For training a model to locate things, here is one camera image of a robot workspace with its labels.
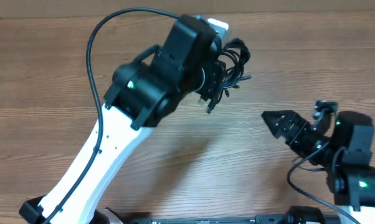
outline black cable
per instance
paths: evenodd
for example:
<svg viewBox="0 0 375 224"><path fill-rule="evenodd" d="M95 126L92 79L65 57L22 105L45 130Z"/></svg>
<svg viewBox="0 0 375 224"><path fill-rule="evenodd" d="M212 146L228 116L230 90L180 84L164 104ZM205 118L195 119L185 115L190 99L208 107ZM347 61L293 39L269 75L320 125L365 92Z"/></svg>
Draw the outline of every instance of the black cable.
<svg viewBox="0 0 375 224"><path fill-rule="evenodd" d="M82 179L87 174L89 168L92 166L93 161L96 158L97 153L100 150L100 144L102 143L102 137L103 137L103 114L102 114L102 107L101 107L101 104L100 104L100 99L99 99L98 91L96 89L95 80L93 79L90 54L91 54L91 51L92 51L93 40L95 39L96 34L100 30L100 28L102 28L102 26L107 21L109 21L110 19L112 19L112 18L114 18L116 16L119 16L119 15L122 15L124 13L127 13L127 12L153 12L153 13L157 13L157 14L160 14L160 15L169 16L169 17L172 17L172 18L175 18L175 19L178 18L178 15L175 15L175 14L172 14L172 13L169 13L169 12L164 12L164 11L161 11L161 10L158 10L158 9L152 9L152 8L147 8L147 7L134 7L134 8L122 9L120 11L114 12L114 13L106 16L102 21L100 21L96 25L96 27L93 30L93 32L92 32L92 34L91 34L91 36L89 38L89 41L88 41L86 63L87 63L87 72L88 72L88 77L89 77L90 88L92 89L93 99L95 100L95 106L96 106L96 110L97 110L97 113L98 113L98 121L99 121L99 124L98 124L98 126L99 126L98 127L99 128L99 130L98 130L98 139L96 141L95 147L93 148L92 156L89 159L89 161L88 161L87 165L85 166L85 168L83 169L82 173L80 174L80 176L78 177L78 179L75 181L75 183L73 184L73 186L71 187L71 189L64 196L64 198L55 207L55 209L53 210L53 212L46 218L46 220L44 222L42 222L42 224L48 224L51 221L51 219L53 217L55 217L55 215L57 214L57 212L59 212L59 211L62 210L63 205L70 198L70 196L74 193L74 190L79 186L79 184L81 183Z"/></svg>
<svg viewBox="0 0 375 224"><path fill-rule="evenodd" d="M297 187L296 185L294 185L292 183L292 181L290 180L290 177L293 173L293 171L298 167L300 166L301 164L303 164L305 161L308 161L310 160L313 156L317 155L319 152L321 152L323 149L325 149L327 146L329 145L329 143L326 143L324 144L322 147L320 147L318 150L316 150L315 152L313 152L312 154L310 154L308 157L300 160L299 162L297 162L296 164L294 164L292 166L292 168L287 172L287 182L288 184L294 189L296 190L298 193L304 195L304 196L307 196L308 198L322 204L322 205L325 205L329 208L332 208L332 209L335 209L337 212L339 212L340 214L344 215L345 217L349 218L352 222L354 222L355 224L360 224L360 222L358 222L354 217L352 217L350 214L348 214L347 212L345 212L344 210L342 210L341 208L335 206L335 205L332 205L322 199L318 199L317 197L315 197L314 195L312 194L309 194L307 192L305 192L304 190L300 189L299 187Z"/></svg>
<svg viewBox="0 0 375 224"><path fill-rule="evenodd" d="M340 148L336 151L335 155L333 156L333 162L331 163L331 171L332 171L332 173L334 173L334 174L336 174L336 162L337 162L337 158L338 158L338 156L339 156L344 150L346 150L345 147L340 147Z"/></svg>
<svg viewBox="0 0 375 224"><path fill-rule="evenodd" d="M299 159L299 158L300 158L300 156L298 156L297 158L295 158L294 160L292 160L292 164L294 165L294 164L295 164L294 162L295 162L297 159ZM310 172L322 172L322 171L326 171L325 168L307 169L307 168L304 168L304 167L301 167L301 166L298 166L297 168L299 168L299 169L301 169L301 170L310 171Z"/></svg>
<svg viewBox="0 0 375 224"><path fill-rule="evenodd" d="M215 105L218 104L225 92L225 95L229 97L229 88L239 88L237 85L239 81L250 79L251 76L247 75L243 77L244 74L244 65L250 59L249 49L245 46L244 41L239 38L232 39L227 42L224 48L219 51L219 56L224 55L232 60L234 66L226 69L221 68L221 85L216 87L216 94L214 94L213 99L208 105L207 113L211 113Z"/></svg>

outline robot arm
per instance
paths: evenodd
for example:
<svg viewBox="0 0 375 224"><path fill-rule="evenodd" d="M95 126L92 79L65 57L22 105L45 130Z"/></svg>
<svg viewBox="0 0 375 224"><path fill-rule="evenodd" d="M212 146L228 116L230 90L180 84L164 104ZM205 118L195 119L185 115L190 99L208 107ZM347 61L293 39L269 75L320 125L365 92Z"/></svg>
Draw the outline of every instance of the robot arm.
<svg viewBox="0 0 375 224"><path fill-rule="evenodd" d="M264 111L262 118L276 138L283 136L290 149L304 158L287 175L288 183L296 191L336 209L343 224L375 223L375 168L369 166L374 136L372 119L354 111L337 114L337 108L337 103L317 101L314 124L294 111ZM326 137L332 115L335 128L331 137ZM291 173L305 161L323 166L335 205L341 208L304 192L291 182Z"/></svg>
<svg viewBox="0 0 375 224"><path fill-rule="evenodd" d="M88 43L89 75L92 74L90 49L99 28L112 17L131 11L176 17L156 9L133 8L104 18ZM229 26L224 22L182 15L162 47L154 45L131 63L119 66L104 96L102 117L87 142L51 192L24 203L19 211L22 217L35 224L90 223L105 189L127 157L188 93L195 91L202 101L210 100L207 109L210 113L223 93L229 96L228 88L236 88L240 80L247 79L242 75L243 66L250 58L249 51L240 39L223 47L228 34ZM145 64L143 60L152 54L151 64ZM226 69L226 64L218 59L220 55L231 58L234 67ZM97 96L94 81L90 81ZM102 140L97 148L100 136Z"/></svg>
<svg viewBox="0 0 375 224"><path fill-rule="evenodd" d="M132 120L116 107L103 111L103 139L100 151L83 181L50 221L56 223L89 223L105 189L128 156L145 140L154 128L130 128ZM92 155L98 136L98 122L68 171L60 182L40 202L42 216L48 217L75 183Z"/></svg>

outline wood grain surface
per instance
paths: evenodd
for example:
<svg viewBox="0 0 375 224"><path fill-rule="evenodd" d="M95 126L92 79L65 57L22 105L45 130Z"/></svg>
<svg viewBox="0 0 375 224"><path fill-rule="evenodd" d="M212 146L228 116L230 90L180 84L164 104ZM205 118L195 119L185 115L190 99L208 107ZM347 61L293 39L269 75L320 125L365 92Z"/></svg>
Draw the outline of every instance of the wood grain surface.
<svg viewBox="0 0 375 224"><path fill-rule="evenodd" d="M375 11L215 16L248 45L253 78L210 115L189 95L127 160L100 207L162 218L250 217L290 205L332 212L288 186L295 155L260 114L295 110L311 119L315 100L336 100L375 124ZM93 128L85 48L100 19L0 20L0 223L24 223L22 202L52 189ZM173 22L108 22L92 53L99 94L117 66L162 44ZM375 139L373 153L375 166ZM293 181L332 202L325 174L299 170Z"/></svg>
<svg viewBox="0 0 375 224"><path fill-rule="evenodd" d="M375 10L375 0L0 0L0 18L107 16L128 7L191 14Z"/></svg>

